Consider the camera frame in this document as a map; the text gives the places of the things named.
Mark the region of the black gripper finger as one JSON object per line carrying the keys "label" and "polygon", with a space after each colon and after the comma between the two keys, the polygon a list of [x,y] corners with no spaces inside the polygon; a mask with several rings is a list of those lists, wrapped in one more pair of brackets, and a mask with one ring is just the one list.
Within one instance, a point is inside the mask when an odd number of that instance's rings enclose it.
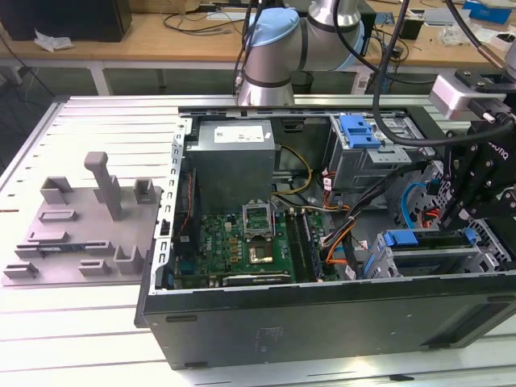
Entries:
{"label": "black gripper finger", "polygon": [[482,184],[484,168],[480,163],[479,144],[447,147],[447,155],[445,179],[450,182],[449,199],[441,218],[441,226],[458,227],[464,222],[460,212],[468,211]]}
{"label": "black gripper finger", "polygon": [[478,195],[459,212],[459,218],[464,221],[501,216],[515,216],[515,189],[505,189],[490,197]]}

